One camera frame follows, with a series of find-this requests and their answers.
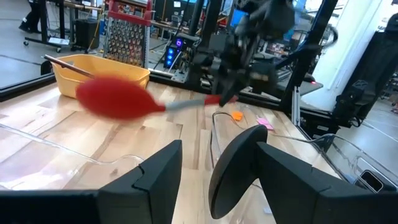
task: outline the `pegboard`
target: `pegboard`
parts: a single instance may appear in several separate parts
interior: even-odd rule
[[[120,13],[114,2],[109,4],[108,29],[104,46],[104,58],[148,67],[150,36],[150,1],[144,17]]]

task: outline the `pink object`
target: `pink object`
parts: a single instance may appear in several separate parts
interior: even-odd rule
[[[257,122],[267,127],[268,130],[274,130],[274,127],[272,127],[272,125],[269,123],[269,121],[266,118],[258,118]]]

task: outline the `shoe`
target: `shoe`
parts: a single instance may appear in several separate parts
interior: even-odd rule
[[[30,31],[29,28],[26,26],[26,23],[25,23],[25,22],[22,22],[18,28],[19,28],[20,30],[24,31],[24,32],[29,33],[29,34],[32,33],[32,31]]]
[[[41,34],[42,31],[39,31],[38,29],[29,29],[29,32],[34,33],[34,34]]]

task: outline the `wooden tabletop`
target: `wooden tabletop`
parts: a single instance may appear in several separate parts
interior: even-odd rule
[[[203,97],[158,83],[149,83],[147,89],[163,102]],[[220,151],[243,130],[228,116],[217,115],[216,138],[213,135],[210,143],[212,114],[234,110],[244,113],[239,122],[242,128],[256,125],[257,116],[263,116],[275,128],[273,133],[304,139],[285,114],[241,103],[156,114],[130,123],[107,121],[83,111],[76,100],[60,96],[57,86],[49,85],[0,104],[0,124],[26,133],[21,136],[16,131],[0,129],[0,186],[14,190],[100,188],[133,169],[139,161],[127,157],[101,166],[87,158],[106,162],[130,154],[146,159],[174,139],[181,139],[183,172],[173,223],[275,223],[258,181],[229,215],[221,220],[210,217],[210,155],[216,162]],[[33,137],[56,145],[33,141]],[[309,144],[275,136],[269,136],[268,143],[337,176]]]

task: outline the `yellow plastic bin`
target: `yellow plastic bin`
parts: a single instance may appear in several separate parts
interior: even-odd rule
[[[116,62],[94,55],[71,55],[59,57],[61,61],[74,65],[78,68],[91,72],[94,75],[113,74],[121,77],[127,77],[131,81],[138,82],[143,88],[149,81],[150,71],[133,65]],[[61,94],[76,98],[76,87],[83,81],[90,79],[70,69],[63,68],[56,63],[52,63],[55,78]]]

